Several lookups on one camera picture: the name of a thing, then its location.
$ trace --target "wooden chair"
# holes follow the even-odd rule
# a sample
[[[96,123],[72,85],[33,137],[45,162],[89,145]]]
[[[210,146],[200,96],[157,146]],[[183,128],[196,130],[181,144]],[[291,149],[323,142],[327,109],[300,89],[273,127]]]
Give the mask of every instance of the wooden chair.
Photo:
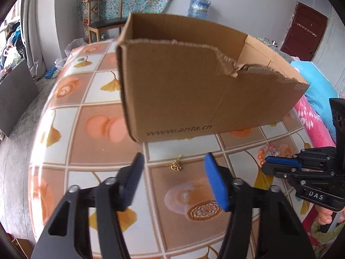
[[[119,9],[119,17],[116,17],[114,19],[108,19],[108,20],[100,20],[97,22],[91,22],[91,2],[92,1],[100,1],[100,0],[87,0],[87,9],[88,9],[88,31],[89,31],[89,43],[92,43],[92,36],[91,33],[96,33],[97,36],[97,42],[101,40],[101,32],[113,28],[119,29],[119,35],[121,34],[121,27],[123,27],[127,21],[126,17],[122,17],[122,2],[123,0],[120,0],[120,9]]]

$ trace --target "door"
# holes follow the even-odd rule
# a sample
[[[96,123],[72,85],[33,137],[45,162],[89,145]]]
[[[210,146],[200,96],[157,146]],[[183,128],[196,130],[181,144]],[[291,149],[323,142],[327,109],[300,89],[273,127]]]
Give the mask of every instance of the door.
[[[294,20],[281,51],[299,57],[300,60],[312,60],[326,25],[327,17],[302,3],[298,3]]]
[[[344,52],[345,26],[332,7],[324,38],[313,62],[338,92],[345,87]]]

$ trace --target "pink floral fabric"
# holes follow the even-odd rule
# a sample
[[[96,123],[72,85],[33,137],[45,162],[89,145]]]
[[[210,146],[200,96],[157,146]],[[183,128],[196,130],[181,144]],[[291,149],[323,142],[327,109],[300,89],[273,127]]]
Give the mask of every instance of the pink floral fabric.
[[[294,109],[303,123],[314,147],[335,147],[335,143],[333,142],[328,129],[304,95],[294,106]]]

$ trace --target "human hand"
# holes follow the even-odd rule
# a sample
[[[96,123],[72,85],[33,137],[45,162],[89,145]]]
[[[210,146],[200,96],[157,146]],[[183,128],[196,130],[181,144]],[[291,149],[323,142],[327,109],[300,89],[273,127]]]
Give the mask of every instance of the human hand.
[[[315,208],[316,208],[316,211],[318,212],[317,220],[319,221],[321,225],[330,224],[332,222],[332,214],[333,214],[332,210],[329,210],[324,207],[320,207],[318,205],[316,205]],[[343,215],[340,216],[338,223],[342,223],[345,221],[345,207],[342,210],[342,212],[343,212]]]

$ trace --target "small cardboard box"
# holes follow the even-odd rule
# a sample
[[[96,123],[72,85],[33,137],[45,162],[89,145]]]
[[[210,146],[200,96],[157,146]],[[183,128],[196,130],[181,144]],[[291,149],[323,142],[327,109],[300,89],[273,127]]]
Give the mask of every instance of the small cardboard box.
[[[140,142],[277,123],[308,89],[255,38],[185,16],[131,14],[117,58],[128,132]]]

